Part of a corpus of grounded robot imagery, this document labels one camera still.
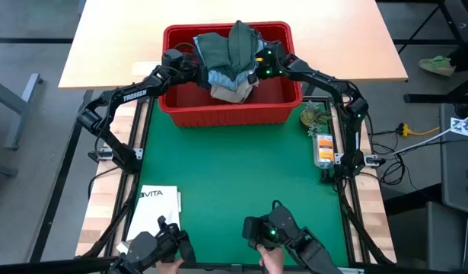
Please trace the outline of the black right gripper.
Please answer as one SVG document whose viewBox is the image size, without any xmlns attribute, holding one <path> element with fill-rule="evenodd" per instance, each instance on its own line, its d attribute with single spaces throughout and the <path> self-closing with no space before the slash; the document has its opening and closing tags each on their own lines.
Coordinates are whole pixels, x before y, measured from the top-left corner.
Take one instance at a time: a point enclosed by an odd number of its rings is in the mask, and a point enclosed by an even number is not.
<svg viewBox="0 0 468 274">
<path fill-rule="evenodd" d="M 288 76 L 285 67 L 282 65 L 286 54 L 279 40 L 263 40 L 263 49 L 255 57 L 256 68 L 248 75 L 249 84 L 254 84 L 260 80 Z"/>
</svg>

